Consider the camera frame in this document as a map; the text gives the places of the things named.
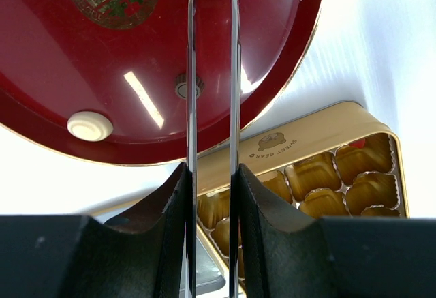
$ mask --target metal rod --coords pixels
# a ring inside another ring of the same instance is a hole
[[[196,296],[196,239],[197,239],[197,59],[196,59],[196,0],[188,0],[188,45],[187,45],[187,165],[191,177],[192,192],[189,193],[186,222],[186,272],[185,297]]]
[[[229,298],[239,294],[238,248],[239,248],[239,212],[238,183],[239,132],[240,132],[240,38],[239,38],[239,1],[232,0],[232,64],[230,94],[230,283]]]

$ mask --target bear illustration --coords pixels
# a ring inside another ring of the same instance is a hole
[[[271,133],[266,136],[264,136],[262,139],[259,140],[259,149],[258,151],[263,151],[268,148],[273,148],[277,145],[280,145],[282,143],[285,143],[286,139],[283,133],[276,132]]]

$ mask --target white button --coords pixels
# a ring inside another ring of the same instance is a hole
[[[68,120],[67,128],[73,136],[85,141],[102,141],[114,130],[107,118],[94,112],[73,114]]]

